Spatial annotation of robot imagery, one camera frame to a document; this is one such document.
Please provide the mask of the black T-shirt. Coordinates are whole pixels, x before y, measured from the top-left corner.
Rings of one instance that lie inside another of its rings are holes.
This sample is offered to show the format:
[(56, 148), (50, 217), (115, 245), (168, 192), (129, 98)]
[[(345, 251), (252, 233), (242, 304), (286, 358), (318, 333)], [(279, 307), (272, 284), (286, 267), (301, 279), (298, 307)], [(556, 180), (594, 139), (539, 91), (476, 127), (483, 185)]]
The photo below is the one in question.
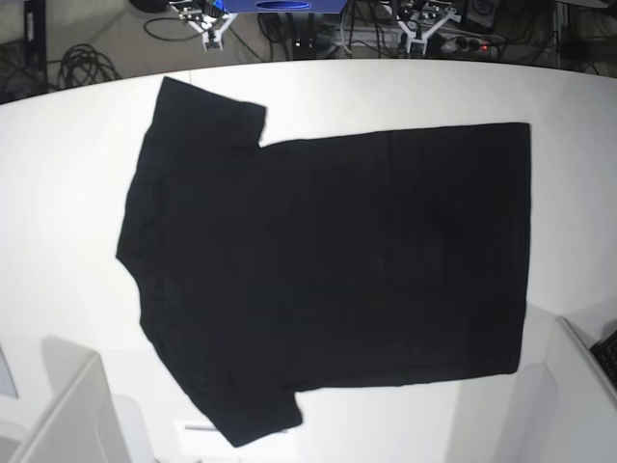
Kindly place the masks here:
[(265, 118), (165, 79), (117, 251), (148, 340), (225, 438), (298, 426), (299, 392), (514, 373), (530, 126), (262, 147)]

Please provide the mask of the blue box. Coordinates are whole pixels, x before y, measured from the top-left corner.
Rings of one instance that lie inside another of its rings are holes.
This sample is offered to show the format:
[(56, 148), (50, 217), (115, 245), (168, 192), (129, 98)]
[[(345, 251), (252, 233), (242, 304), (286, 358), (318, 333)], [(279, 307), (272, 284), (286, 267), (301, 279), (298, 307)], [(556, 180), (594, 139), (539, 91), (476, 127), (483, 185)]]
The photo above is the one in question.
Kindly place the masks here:
[(347, 0), (223, 0), (224, 10), (234, 14), (312, 13), (338, 14)]

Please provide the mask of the white power strip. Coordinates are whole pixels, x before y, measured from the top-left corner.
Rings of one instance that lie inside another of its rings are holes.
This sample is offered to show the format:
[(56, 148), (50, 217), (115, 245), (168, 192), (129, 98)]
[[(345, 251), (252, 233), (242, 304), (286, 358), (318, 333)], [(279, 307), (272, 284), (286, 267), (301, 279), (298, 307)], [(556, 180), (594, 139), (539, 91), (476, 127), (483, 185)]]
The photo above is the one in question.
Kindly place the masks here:
[[(406, 51), (407, 35), (400, 29), (360, 26), (343, 34), (333, 30), (325, 34), (325, 41), (344, 52), (350, 50), (355, 58), (411, 58)], [(491, 60), (504, 43), (505, 38), (497, 35), (442, 28), (428, 40), (424, 58)]]

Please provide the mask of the black keyboard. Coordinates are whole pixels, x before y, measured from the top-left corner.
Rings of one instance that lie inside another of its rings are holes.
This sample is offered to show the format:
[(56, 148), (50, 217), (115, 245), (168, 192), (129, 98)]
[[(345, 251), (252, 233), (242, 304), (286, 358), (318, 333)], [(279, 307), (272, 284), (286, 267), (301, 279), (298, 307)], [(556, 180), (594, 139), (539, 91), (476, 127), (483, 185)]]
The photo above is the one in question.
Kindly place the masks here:
[(607, 378), (617, 386), (617, 332), (591, 347), (591, 353)]

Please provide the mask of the white right partition panel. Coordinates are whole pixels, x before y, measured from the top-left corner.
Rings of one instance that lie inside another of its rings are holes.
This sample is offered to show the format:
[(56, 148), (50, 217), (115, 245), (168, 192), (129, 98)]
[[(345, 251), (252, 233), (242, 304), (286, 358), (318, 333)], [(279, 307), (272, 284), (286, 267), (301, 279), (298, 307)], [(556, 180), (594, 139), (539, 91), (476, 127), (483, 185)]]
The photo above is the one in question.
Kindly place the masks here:
[(545, 361), (517, 375), (498, 450), (499, 462), (616, 460), (616, 392), (566, 319)]

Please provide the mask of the white partition panel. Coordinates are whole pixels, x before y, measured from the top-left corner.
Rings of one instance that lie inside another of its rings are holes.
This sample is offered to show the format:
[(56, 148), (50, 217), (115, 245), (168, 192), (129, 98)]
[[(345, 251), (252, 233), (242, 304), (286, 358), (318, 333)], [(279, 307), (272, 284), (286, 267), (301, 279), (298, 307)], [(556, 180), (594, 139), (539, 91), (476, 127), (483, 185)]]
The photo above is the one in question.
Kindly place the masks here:
[(545, 361), (517, 375), (498, 450), (499, 462), (616, 460), (616, 392), (566, 319)]
[(41, 342), (53, 395), (28, 428), (1, 417), (3, 462), (154, 462), (139, 404), (111, 393), (102, 359), (59, 338)]

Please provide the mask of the white left partition panel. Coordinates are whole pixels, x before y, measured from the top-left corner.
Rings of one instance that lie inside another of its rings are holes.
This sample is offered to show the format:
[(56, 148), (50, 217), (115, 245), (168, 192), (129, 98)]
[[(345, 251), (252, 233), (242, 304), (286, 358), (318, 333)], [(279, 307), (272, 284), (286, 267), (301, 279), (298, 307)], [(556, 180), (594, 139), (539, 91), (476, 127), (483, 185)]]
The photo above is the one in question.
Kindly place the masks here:
[(102, 359), (59, 338), (41, 342), (53, 395), (28, 428), (1, 417), (3, 462), (154, 462), (139, 404), (111, 393)]

